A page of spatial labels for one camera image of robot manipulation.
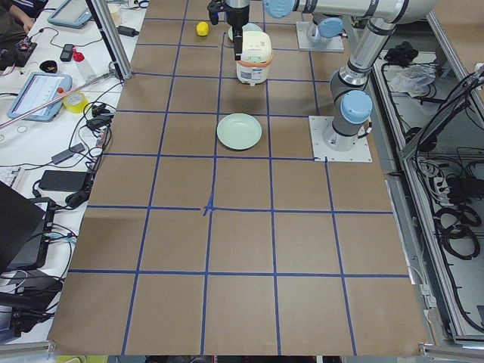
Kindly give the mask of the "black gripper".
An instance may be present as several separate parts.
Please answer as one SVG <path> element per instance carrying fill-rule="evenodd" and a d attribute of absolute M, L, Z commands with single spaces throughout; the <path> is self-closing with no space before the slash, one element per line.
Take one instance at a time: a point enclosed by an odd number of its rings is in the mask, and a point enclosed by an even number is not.
<path fill-rule="evenodd" d="M 219 23 L 219 13 L 226 13 L 226 21 L 232 26 L 234 59 L 239 61 L 243 52 L 243 29 L 249 22 L 249 0 L 212 0 L 207 5 L 209 20 L 212 25 Z"/>

